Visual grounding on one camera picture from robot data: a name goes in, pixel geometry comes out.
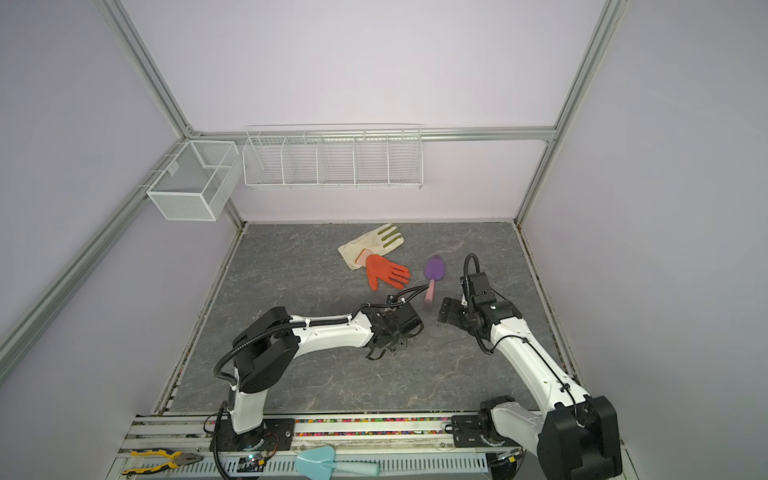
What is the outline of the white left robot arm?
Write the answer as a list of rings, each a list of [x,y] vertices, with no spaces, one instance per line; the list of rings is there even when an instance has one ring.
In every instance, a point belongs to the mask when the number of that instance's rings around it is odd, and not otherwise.
[[[324,317],[291,315],[274,307],[232,342],[214,365],[216,378],[229,384],[226,411],[233,432],[264,429],[267,394],[291,362],[303,355],[336,348],[360,348],[370,361],[407,345],[424,329],[411,301],[425,285],[406,288],[382,303],[364,303],[353,312]]]

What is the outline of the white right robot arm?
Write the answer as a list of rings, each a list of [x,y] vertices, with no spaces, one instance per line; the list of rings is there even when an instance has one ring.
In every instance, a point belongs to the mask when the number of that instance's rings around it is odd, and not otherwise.
[[[483,436],[511,440],[537,457],[548,479],[611,479],[623,472],[618,415],[604,396],[589,394],[543,348],[520,310],[492,288],[476,254],[465,257],[462,296],[444,299],[438,320],[501,354],[530,391],[531,411],[509,396],[482,403]]]

